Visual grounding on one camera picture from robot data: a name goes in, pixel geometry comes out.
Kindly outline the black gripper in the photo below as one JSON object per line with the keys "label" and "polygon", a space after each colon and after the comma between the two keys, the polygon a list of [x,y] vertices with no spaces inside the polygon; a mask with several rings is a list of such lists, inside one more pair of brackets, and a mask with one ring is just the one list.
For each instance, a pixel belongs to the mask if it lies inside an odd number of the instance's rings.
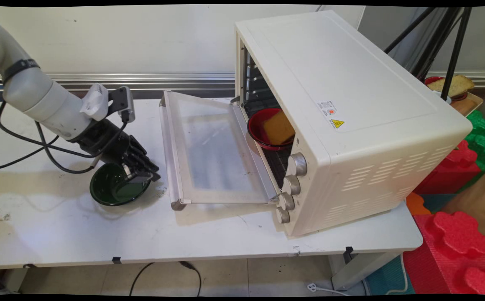
{"label": "black gripper", "polygon": [[157,173],[160,168],[150,160],[142,145],[133,135],[128,135],[125,131],[120,132],[120,128],[107,119],[90,122],[90,125],[75,137],[75,142],[83,151],[93,156],[115,135],[118,137],[103,151],[100,160],[122,166],[125,183],[158,181],[161,178]]}

